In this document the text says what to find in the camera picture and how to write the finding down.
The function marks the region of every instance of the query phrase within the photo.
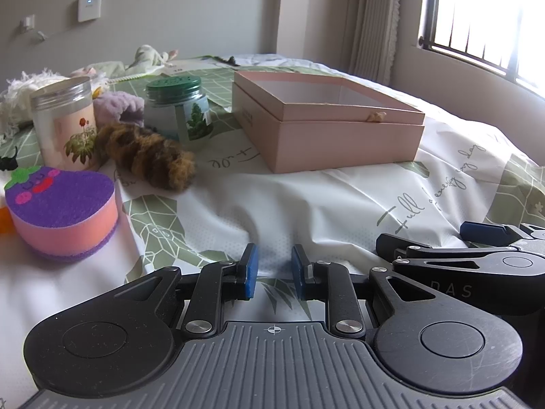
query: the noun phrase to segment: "jar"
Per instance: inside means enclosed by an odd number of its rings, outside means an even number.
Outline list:
[[[145,89],[146,127],[191,150],[198,150],[210,138],[210,107],[199,77],[160,78],[150,81]]]
[[[62,170],[95,169],[96,124],[89,77],[50,84],[30,96],[44,164]]]

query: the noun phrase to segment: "window frame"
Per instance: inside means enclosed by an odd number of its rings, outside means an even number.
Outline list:
[[[468,53],[468,44],[471,29],[469,29],[468,31],[468,39],[465,43],[465,50],[454,49],[450,46],[452,41],[453,27],[451,28],[451,35],[448,46],[435,43],[435,30],[437,28],[438,11],[439,0],[427,0],[426,12],[424,17],[424,32],[423,35],[421,35],[418,39],[418,44],[422,47],[422,49],[433,51],[435,53],[439,53],[441,55],[451,57],[467,64],[476,66],[478,68],[484,69],[486,71],[492,72],[495,75],[506,79],[507,81],[510,81],[511,83],[517,84],[517,86],[527,89],[528,91],[532,92],[535,95],[538,95],[542,99],[545,99],[545,96],[540,94],[539,88],[536,88],[530,81],[526,80],[518,74],[518,50],[520,27],[523,16],[522,9],[520,9],[518,13],[517,32],[514,38],[513,51],[511,51],[511,56],[509,58],[509,63],[507,67],[502,67],[484,59],[486,45],[484,45],[481,57],[477,57]]]

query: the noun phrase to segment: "bedsheet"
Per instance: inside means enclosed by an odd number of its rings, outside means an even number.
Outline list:
[[[235,58],[241,69],[342,75],[276,55]],[[19,407],[36,391],[22,357],[35,324],[154,269],[176,265],[185,274],[199,272],[207,263],[239,258],[253,242],[260,250],[255,297],[227,304],[225,318],[320,320],[321,303],[296,298],[289,265],[293,244],[303,244],[310,259],[366,273],[386,265],[373,252],[382,232],[463,247],[458,229],[464,220],[545,226],[544,168],[495,127],[347,76],[426,113],[415,161],[275,175],[231,116],[236,68],[211,59],[176,64],[178,72],[202,78],[214,120],[214,136],[196,155],[197,176],[187,191],[152,188],[109,162],[101,171],[115,180],[120,224],[96,254],[56,264],[29,252],[18,237],[0,236],[1,409]],[[142,95],[145,83],[125,81],[114,89]],[[12,155],[15,146],[21,166],[40,164],[32,130],[0,147],[0,156]],[[0,173],[0,185],[7,177]]]

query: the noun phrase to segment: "wall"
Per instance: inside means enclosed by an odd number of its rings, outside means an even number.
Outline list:
[[[492,124],[545,165],[545,100],[491,72],[420,49],[422,0],[401,0],[391,86],[459,117]]]
[[[272,52],[277,11],[277,0],[103,0],[101,18],[77,23],[77,0],[0,0],[0,91],[22,70],[129,64],[142,44],[179,49],[182,57]],[[30,14],[47,41],[20,35],[20,20]]]
[[[280,0],[277,53],[348,69],[358,0]]]

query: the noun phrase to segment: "green lid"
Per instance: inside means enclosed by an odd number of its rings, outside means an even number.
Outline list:
[[[148,98],[156,103],[170,104],[193,97],[201,89],[201,78],[194,76],[159,78],[145,85]]]

